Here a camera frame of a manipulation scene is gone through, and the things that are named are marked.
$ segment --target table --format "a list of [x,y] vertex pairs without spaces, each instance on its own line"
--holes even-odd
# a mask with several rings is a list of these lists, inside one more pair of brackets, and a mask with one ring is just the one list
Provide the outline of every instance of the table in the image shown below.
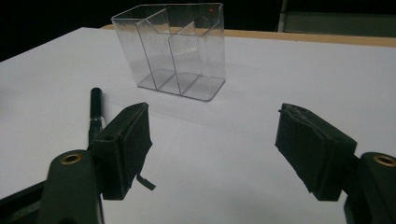
[[227,81],[208,103],[137,88],[113,30],[80,28],[1,62],[0,198],[86,148],[100,87],[107,121],[149,104],[142,175],[157,185],[134,182],[124,201],[103,201],[106,223],[345,223],[346,195],[318,202],[275,147],[277,110],[310,109],[354,138],[358,157],[395,156],[396,48],[235,36],[225,45]]

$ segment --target dark background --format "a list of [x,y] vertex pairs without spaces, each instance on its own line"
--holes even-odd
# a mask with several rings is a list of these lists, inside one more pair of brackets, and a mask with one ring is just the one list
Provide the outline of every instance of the dark background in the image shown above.
[[[4,0],[0,9],[0,62],[80,27],[100,28],[110,18],[142,4],[218,1]],[[228,1],[225,29],[277,30],[282,0]],[[396,0],[289,0],[288,10],[396,14]]]

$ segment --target acrylic container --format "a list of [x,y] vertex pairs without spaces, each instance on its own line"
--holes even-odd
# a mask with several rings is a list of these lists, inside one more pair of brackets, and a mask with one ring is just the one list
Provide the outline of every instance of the acrylic container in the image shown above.
[[138,87],[209,101],[225,83],[222,4],[141,5],[111,18]]

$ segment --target black pen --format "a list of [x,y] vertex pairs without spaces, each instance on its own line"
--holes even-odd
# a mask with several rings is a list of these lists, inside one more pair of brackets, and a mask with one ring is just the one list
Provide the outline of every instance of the black pen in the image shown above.
[[102,115],[102,90],[93,88],[91,90],[90,130],[88,132],[89,145],[93,139],[103,130],[105,120]]

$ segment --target clear plastic organizer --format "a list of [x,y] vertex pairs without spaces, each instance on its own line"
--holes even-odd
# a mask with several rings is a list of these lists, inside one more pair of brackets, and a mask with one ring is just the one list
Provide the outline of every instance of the clear plastic organizer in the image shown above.
[[225,83],[222,4],[141,5],[111,20],[138,87],[209,101]]

